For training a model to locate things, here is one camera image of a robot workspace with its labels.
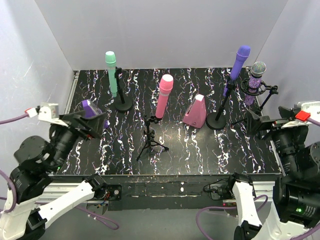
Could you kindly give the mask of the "purple metronome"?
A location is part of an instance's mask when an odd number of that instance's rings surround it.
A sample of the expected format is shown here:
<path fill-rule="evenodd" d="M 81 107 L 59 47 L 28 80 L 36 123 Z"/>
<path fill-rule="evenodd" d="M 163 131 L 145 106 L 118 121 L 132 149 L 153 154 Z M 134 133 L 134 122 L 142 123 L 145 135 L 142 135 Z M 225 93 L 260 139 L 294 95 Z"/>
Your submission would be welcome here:
<path fill-rule="evenodd" d="M 90 127 L 96 126 L 96 124 L 98 124 L 98 121 L 102 120 L 102 118 L 99 117 L 102 117 L 104 112 L 89 99 L 83 100 L 81 104 L 84 110 L 84 118 L 89 120 L 87 124 Z"/>

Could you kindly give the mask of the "purple plastic microphone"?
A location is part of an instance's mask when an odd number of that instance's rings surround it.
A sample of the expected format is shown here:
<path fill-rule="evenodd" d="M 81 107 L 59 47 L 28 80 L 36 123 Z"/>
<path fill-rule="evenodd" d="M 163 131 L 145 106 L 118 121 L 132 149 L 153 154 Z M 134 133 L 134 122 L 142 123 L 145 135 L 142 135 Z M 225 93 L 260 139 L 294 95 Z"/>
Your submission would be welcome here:
<path fill-rule="evenodd" d="M 251 52 L 251 47 L 248 45 L 242 45 L 237 50 L 235 62 L 234 62 L 233 67 L 231 69 L 229 78 L 227 80 L 227 84 L 233 83 L 238 78 L 245 61 L 250 56 L 250 52 Z"/>

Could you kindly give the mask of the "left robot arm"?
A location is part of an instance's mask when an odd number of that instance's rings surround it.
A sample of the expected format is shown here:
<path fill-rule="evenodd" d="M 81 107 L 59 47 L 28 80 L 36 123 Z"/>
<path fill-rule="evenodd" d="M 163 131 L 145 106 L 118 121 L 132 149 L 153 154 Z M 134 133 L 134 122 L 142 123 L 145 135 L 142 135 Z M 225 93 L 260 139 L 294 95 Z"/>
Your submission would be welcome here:
<path fill-rule="evenodd" d="M 2 240 L 38 240 L 59 217 L 84 201 L 102 199 L 107 183 L 97 173 L 85 177 L 73 190 L 54 201 L 36 207 L 45 188 L 79 138 L 99 139 L 106 114 L 85 117 L 85 111 L 60 115 L 50 121 L 49 141 L 34 135 L 26 138 L 14 153 L 18 162 L 9 176 L 7 198 L 0 217 Z"/>

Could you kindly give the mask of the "pink metronome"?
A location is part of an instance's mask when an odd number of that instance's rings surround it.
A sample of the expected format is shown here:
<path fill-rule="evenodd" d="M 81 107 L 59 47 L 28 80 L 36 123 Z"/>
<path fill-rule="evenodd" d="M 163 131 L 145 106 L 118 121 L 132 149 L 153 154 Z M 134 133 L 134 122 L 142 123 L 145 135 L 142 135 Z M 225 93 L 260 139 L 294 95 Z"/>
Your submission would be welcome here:
<path fill-rule="evenodd" d="M 182 122 L 197 129 L 202 128 L 207 117 L 205 96 L 197 94 L 187 108 Z"/>

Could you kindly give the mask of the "round base stand front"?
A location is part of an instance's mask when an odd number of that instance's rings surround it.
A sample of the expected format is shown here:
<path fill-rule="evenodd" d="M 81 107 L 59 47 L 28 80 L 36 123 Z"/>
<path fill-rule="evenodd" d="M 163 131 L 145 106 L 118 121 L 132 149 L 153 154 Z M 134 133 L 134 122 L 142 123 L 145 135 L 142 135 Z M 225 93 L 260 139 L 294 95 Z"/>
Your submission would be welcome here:
<path fill-rule="evenodd" d="M 234 81 L 231 79 L 231 77 L 229 76 L 227 79 L 226 93 L 225 93 L 225 97 L 222 104 L 218 108 L 217 112 L 211 112 L 206 117 L 205 122 L 210 129 L 219 131 L 226 126 L 227 120 L 224 117 L 223 112 L 225 110 L 227 100 L 235 88 L 236 88 L 236 85 Z"/>

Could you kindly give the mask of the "glitter purple microphone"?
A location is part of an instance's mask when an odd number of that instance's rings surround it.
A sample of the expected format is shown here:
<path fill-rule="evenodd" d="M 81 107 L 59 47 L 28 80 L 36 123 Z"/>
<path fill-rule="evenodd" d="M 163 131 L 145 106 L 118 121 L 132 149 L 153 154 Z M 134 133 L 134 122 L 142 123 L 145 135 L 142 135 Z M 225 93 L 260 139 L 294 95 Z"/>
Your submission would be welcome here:
<path fill-rule="evenodd" d="M 258 87 L 261 85 L 262 75 L 266 72 L 267 66 L 263 61 L 256 61 L 250 70 L 250 77 L 248 81 L 248 92 L 257 93 Z"/>

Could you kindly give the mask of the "round base stand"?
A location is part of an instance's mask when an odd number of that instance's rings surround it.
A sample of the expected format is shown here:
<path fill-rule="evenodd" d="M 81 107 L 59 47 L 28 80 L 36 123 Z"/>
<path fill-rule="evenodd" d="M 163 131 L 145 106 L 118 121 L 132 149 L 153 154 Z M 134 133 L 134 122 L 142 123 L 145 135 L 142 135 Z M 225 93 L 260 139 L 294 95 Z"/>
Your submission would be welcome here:
<path fill-rule="evenodd" d="M 211 112 L 206 117 L 205 122 L 210 129 L 219 131 L 226 126 L 227 120 L 224 117 L 223 112 L 225 110 L 227 100 L 235 88 L 236 88 L 236 85 L 234 81 L 231 79 L 231 77 L 229 76 L 227 79 L 226 93 L 225 93 L 225 97 L 222 104 L 218 108 L 217 112 Z"/>
<path fill-rule="evenodd" d="M 126 113 L 130 111 L 133 107 L 133 100 L 127 96 L 124 95 L 123 90 L 120 85 L 120 74 L 122 74 L 122 68 L 121 67 L 115 67 L 115 78 L 116 78 L 116 84 L 117 84 L 117 95 L 119 96 L 114 101 L 115 109 L 120 113 Z"/>

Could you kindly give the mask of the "shock mount tripod stand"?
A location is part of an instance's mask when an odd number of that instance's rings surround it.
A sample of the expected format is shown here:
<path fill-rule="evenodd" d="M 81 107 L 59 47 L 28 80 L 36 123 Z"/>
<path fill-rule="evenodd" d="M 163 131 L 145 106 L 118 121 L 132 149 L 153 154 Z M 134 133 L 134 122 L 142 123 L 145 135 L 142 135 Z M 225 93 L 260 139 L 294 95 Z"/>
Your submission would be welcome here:
<path fill-rule="evenodd" d="M 246 95 L 250 97 L 254 97 L 255 100 L 257 100 L 257 97 L 264 94 L 266 91 L 268 91 L 268 96 L 265 98 L 263 103 L 254 111 L 255 114 L 261 115 L 262 110 L 267 103 L 267 101 L 271 98 L 272 95 L 278 95 L 278 86 L 277 85 L 267 85 L 264 81 L 261 81 L 257 87 L 251 87 L 249 86 L 249 78 L 245 78 L 240 83 L 240 89 L 242 92 L 244 92 Z"/>

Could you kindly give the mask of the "black tripod mic stand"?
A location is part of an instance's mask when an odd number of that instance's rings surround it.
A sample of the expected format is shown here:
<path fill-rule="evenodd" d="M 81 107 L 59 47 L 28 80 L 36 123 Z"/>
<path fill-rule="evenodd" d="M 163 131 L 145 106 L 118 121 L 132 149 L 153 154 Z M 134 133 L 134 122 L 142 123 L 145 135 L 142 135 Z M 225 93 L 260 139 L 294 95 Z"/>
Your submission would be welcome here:
<path fill-rule="evenodd" d="M 143 131 L 143 134 L 145 135 L 146 138 L 145 138 L 145 144 L 136 158 L 137 162 L 140 160 L 144 150 L 151 149 L 157 146 L 162 147 L 165 151 L 169 150 L 168 147 L 164 146 L 160 142 L 155 141 L 155 130 L 150 128 L 151 123 L 158 124 L 161 120 L 162 120 L 161 118 L 158 118 L 154 115 L 150 117 L 147 117 L 147 115 L 144 116 L 144 125 L 146 127 L 146 130 Z"/>

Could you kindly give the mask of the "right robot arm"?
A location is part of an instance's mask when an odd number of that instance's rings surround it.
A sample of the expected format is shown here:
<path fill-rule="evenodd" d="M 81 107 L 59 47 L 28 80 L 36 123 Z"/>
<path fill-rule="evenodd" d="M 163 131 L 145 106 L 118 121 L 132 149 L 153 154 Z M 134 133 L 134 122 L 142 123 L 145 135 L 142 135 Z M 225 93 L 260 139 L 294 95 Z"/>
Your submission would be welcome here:
<path fill-rule="evenodd" d="M 302 240 L 320 227 L 320 144 L 305 146 L 309 125 L 320 124 L 320 103 L 300 102 L 278 111 L 279 119 L 247 112 L 247 134 L 265 131 L 284 176 L 275 180 L 265 222 L 257 214 L 251 178 L 238 173 L 228 178 L 226 188 L 235 198 L 239 219 L 236 240 Z"/>

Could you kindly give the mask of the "pink microphone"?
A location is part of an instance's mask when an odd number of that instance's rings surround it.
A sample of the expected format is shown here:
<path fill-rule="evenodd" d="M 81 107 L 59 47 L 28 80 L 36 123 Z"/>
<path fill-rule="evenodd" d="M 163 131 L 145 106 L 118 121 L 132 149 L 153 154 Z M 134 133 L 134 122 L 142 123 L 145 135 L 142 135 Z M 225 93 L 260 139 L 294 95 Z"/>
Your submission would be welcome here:
<path fill-rule="evenodd" d="M 159 83 L 159 96 L 156 106 L 155 117 L 162 119 L 165 114 L 166 105 L 168 102 L 169 94 L 171 93 L 174 85 L 174 78 L 170 74 L 162 76 Z"/>

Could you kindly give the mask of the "teal green microphone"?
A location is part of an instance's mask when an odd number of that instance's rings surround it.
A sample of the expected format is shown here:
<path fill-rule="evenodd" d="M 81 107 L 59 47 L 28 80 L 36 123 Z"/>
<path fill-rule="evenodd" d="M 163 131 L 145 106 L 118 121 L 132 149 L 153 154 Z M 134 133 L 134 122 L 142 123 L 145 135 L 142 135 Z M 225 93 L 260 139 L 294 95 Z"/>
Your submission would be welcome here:
<path fill-rule="evenodd" d="M 110 92 L 112 97 L 116 98 L 117 92 L 118 92 L 117 79 L 115 77 L 117 61 L 116 61 L 116 55 L 113 51 L 107 51 L 105 53 L 105 63 L 107 66 Z"/>

